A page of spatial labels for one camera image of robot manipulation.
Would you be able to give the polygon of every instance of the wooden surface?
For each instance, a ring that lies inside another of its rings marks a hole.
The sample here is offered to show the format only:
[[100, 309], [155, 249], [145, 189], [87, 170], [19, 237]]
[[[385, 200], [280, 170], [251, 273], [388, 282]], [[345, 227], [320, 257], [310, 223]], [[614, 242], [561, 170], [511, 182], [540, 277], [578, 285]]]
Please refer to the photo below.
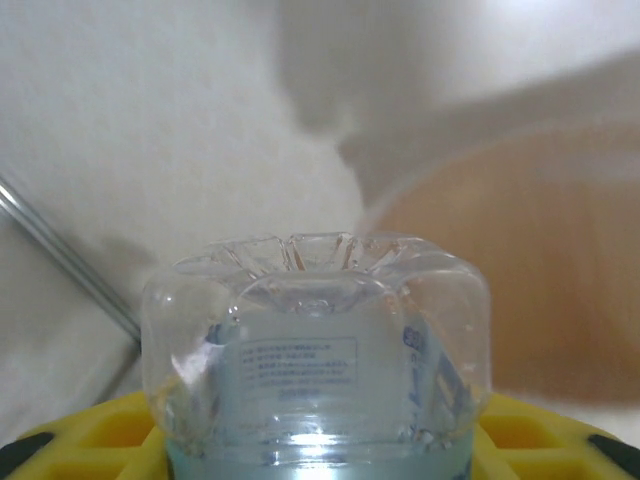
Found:
[[640, 129], [546, 132], [430, 174], [376, 229], [476, 264], [494, 297], [496, 388], [640, 400]]

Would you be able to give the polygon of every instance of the metal rod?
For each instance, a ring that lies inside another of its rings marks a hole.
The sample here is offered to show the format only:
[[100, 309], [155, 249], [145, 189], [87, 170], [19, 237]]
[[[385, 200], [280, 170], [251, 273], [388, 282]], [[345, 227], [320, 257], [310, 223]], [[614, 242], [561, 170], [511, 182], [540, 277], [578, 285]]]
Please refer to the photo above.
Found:
[[118, 293], [80, 257], [40, 215], [0, 176], [0, 207], [20, 225], [56, 264], [136, 343], [140, 323]]

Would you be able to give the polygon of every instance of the yellow holder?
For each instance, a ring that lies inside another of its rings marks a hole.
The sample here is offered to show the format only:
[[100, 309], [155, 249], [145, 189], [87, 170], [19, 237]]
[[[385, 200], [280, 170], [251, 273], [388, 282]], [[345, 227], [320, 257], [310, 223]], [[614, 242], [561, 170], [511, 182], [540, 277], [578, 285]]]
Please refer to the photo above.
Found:
[[[164, 435], [142, 393], [42, 425], [54, 439], [7, 480], [168, 480]], [[475, 432], [473, 480], [629, 480], [592, 447], [594, 427], [494, 395]]]

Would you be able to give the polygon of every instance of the upside-down bottle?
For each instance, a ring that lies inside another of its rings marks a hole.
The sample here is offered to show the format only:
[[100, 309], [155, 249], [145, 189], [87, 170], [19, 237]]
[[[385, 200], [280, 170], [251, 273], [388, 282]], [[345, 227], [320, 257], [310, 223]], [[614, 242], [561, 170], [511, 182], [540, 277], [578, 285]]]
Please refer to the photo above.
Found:
[[145, 290], [176, 480], [470, 478], [489, 319], [480, 273], [418, 238], [210, 246]]

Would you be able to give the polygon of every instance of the bottle label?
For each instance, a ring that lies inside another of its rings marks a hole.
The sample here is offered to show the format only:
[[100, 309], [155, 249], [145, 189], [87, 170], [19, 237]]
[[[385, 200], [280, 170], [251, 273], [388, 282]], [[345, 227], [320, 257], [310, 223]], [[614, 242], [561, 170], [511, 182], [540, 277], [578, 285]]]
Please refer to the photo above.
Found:
[[405, 385], [406, 397], [404, 399], [407, 412], [411, 416], [409, 434], [416, 439], [425, 429], [424, 404], [425, 398], [425, 370], [427, 355], [426, 325], [415, 322], [406, 325], [402, 332], [402, 343], [405, 346]]
[[256, 340], [243, 342], [239, 353], [245, 400], [344, 395], [358, 383], [353, 337]]

